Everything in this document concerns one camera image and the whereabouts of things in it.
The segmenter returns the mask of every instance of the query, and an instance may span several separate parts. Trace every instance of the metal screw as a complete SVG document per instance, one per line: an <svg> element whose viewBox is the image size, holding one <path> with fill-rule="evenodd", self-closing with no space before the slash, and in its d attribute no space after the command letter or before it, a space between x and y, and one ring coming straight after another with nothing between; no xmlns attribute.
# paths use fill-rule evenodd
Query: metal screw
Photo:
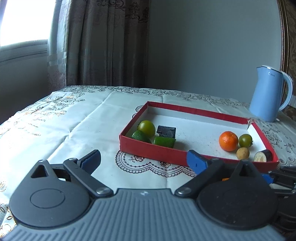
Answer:
<svg viewBox="0 0 296 241"><path fill-rule="evenodd" d="M180 194L180 195L187 195L187 194L191 193L191 189L188 188L188 187L179 188L177 190L177 193Z"/></svg>
<svg viewBox="0 0 296 241"><path fill-rule="evenodd" d="M103 188L98 188L96 190L96 192L99 194L99 195L107 195L111 192L111 189L108 188L108 187L103 187Z"/></svg>

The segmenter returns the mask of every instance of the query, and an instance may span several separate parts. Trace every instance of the dark cube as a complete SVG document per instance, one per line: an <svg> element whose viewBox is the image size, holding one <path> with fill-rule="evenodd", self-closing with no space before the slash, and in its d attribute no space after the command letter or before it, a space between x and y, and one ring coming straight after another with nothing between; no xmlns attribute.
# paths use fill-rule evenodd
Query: dark cube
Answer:
<svg viewBox="0 0 296 241"><path fill-rule="evenodd" d="M176 138L176 128L168 126L158 126L156 131L160 137Z"/></svg>

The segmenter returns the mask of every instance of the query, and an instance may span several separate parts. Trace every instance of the wooden frame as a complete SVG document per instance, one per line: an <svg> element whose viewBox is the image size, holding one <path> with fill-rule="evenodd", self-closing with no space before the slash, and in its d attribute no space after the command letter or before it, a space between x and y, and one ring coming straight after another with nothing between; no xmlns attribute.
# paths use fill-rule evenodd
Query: wooden frame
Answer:
<svg viewBox="0 0 296 241"><path fill-rule="evenodd" d="M286 8L284 0L277 0L279 7L279 16L281 21L281 66L280 70L287 73L288 72L288 62L289 62L289 33L288 33L288 21ZM284 92L287 88L286 82L284 83Z"/></svg>

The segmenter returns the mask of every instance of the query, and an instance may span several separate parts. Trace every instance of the wall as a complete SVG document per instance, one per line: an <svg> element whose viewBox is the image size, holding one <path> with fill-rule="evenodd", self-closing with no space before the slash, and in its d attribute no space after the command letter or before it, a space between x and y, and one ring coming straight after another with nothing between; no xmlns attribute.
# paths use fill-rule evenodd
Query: wall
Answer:
<svg viewBox="0 0 296 241"><path fill-rule="evenodd" d="M0 124L47 94L46 54L0 63Z"/></svg>
<svg viewBox="0 0 296 241"><path fill-rule="evenodd" d="M256 67L280 68L276 0L150 0L146 86L250 102Z"/></svg>

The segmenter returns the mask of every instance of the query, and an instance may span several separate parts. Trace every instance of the kettle handle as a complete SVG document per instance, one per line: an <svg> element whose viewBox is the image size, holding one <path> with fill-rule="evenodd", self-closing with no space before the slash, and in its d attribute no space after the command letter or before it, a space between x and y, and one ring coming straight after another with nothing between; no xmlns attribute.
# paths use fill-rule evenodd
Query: kettle handle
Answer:
<svg viewBox="0 0 296 241"><path fill-rule="evenodd" d="M283 110L290 102L291 98L292 98L292 91L293 91L293 80L292 78L287 75L285 72L282 72L281 73L283 74L283 78L284 80L287 82L288 84L288 95L287 95L287 98L285 100L285 102L279 107L279 111Z"/></svg>

